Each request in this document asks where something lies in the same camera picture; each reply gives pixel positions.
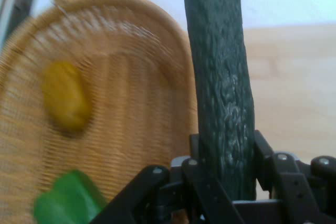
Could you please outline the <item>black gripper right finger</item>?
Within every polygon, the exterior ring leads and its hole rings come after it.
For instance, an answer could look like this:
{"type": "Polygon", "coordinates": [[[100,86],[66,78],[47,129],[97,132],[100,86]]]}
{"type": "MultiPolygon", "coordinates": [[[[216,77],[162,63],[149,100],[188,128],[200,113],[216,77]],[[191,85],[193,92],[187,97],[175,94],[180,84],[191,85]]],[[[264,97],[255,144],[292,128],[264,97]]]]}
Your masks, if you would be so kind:
{"type": "Polygon", "coordinates": [[[277,196],[287,223],[335,223],[335,158],[318,156],[306,164],[274,152],[260,131],[254,136],[256,178],[277,196]]]}

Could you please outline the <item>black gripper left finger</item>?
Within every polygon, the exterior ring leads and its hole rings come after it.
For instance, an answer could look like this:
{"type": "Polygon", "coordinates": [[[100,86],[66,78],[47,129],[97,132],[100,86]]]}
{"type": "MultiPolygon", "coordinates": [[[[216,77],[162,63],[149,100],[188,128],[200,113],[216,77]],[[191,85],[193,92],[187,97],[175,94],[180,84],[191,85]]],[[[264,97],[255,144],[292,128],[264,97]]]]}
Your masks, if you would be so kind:
{"type": "Polygon", "coordinates": [[[216,178],[199,159],[200,138],[190,135],[191,157],[167,169],[142,169],[92,223],[172,223],[185,210],[190,223],[244,223],[216,178]]]}

